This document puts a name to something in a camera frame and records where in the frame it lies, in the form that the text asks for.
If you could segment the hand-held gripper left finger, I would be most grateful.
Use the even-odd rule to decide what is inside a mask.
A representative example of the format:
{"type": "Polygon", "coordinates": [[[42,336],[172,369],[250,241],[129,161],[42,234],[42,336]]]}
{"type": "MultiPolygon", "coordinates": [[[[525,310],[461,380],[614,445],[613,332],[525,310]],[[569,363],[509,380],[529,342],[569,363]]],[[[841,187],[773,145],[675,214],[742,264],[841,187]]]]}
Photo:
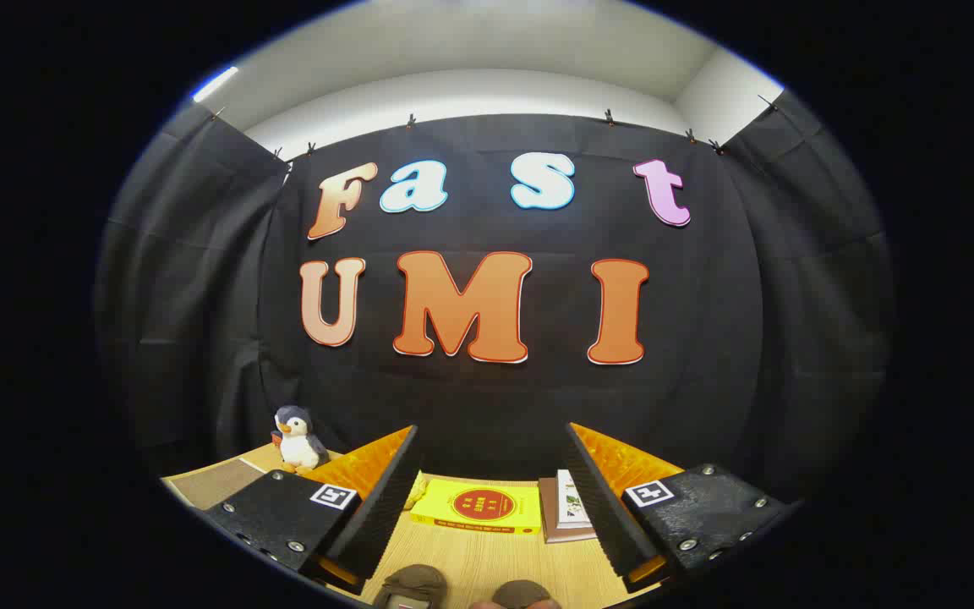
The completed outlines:
{"type": "Polygon", "coordinates": [[[202,515],[229,540],[287,571],[363,592],[422,462],[407,425],[304,474],[268,471],[202,515]]]}

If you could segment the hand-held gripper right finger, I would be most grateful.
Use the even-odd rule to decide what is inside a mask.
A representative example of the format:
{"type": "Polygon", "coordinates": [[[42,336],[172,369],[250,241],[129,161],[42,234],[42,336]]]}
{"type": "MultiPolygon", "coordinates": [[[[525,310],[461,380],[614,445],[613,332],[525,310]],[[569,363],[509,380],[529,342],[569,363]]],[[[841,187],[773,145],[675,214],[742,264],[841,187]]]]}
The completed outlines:
{"type": "Polygon", "coordinates": [[[788,504],[726,467],[681,468],[577,423],[566,436],[566,467],[627,592],[703,577],[788,516],[788,504]]]}

